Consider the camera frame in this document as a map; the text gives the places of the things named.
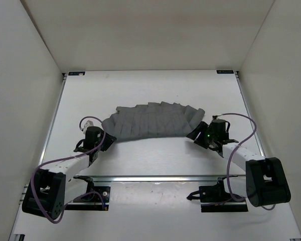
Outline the grey pleated skirt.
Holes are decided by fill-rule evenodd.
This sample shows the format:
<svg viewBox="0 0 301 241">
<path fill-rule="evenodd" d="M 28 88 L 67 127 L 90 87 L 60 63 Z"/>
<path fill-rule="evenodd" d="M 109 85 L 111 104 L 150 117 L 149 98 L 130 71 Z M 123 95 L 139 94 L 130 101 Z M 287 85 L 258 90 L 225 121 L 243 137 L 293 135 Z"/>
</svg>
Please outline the grey pleated skirt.
<svg viewBox="0 0 301 241">
<path fill-rule="evenodd" d="M 205 113 L 201 108 L 175 102 L 149 102 L 134 107 L 118 106 L 115 113 L 102 121 L 102 126 L 118 142 L 186 137 L 200 124 Z"/>
</svg>

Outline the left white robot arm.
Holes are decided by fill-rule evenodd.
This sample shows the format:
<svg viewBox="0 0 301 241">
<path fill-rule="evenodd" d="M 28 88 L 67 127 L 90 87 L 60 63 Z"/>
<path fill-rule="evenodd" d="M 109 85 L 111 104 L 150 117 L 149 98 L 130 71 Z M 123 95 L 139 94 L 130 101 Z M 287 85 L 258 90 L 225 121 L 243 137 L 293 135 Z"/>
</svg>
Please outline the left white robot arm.
<svg viewBox="0 0 301 241">
<path fill-rule="evenodd" d="M 88 127 L 85 137 L 75 146 L 75 156 L 39 165 L 33 172 L 26 190 L 22 211 L 41 216 L 53 224 L 61 221 L 69 203 L 99 200 L 101 209 L 106 210 L 104 197 L 95 190 L 93 179 L 80 175 L 97 159 L 99 152 L 107 151 L 117 138 L 100 127 Z"/>
</svg>

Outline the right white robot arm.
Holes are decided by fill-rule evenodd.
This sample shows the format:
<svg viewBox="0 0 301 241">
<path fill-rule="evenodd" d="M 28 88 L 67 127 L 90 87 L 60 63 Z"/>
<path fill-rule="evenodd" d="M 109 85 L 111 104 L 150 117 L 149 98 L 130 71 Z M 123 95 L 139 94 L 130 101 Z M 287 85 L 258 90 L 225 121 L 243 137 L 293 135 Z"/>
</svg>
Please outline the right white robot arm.
<svg viewBox="0 0 301 241">
<path fill-rule="evenodd" d="M 230 122 L 213 117 L 187 135 L 194 144 L 216 152 L 227 160 L 227 174 L 213 186 L 200 186 L 188 200 L 200 200 L 205 206 L 248 200 L 254 207 L 288 203 L 291 193 L 280 159 L 267 158 L 229 138 Z"/>
</svg>

